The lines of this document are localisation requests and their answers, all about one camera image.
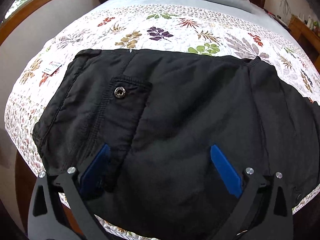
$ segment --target wooden nightstand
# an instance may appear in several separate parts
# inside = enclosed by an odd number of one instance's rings
[[[320,38],[295,15],[291,17],[289,29],[320,73]]]

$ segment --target window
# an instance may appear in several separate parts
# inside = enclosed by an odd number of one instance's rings
[[[49,1],[51,0],[15,0],[0,23],[0,46],[24,19]]]

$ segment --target wooden window frame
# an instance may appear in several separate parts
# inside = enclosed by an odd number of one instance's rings
[[[0,46],[20,23],[22,23],[29,15],[38,10],[41,6],[50,1],[51,0],[29,0],[14,11],[0,25]]]

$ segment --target blue gripper pad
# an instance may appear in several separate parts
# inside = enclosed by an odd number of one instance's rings
[[[100,187],[109,160],[110,147],[105,144],[80,178],[79,193],[82,197],[90,197]]]
[[[242,194],[241,177],[217,145],[211,147],[211,160],[229,193],[239,198]]]

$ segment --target pocket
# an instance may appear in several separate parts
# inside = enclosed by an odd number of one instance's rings
[[[137,130],[152,84],[121,75],[112,78],[88,140],[90,153],[107,144],[110,159],[103,174],[103,187],[112,192]]]

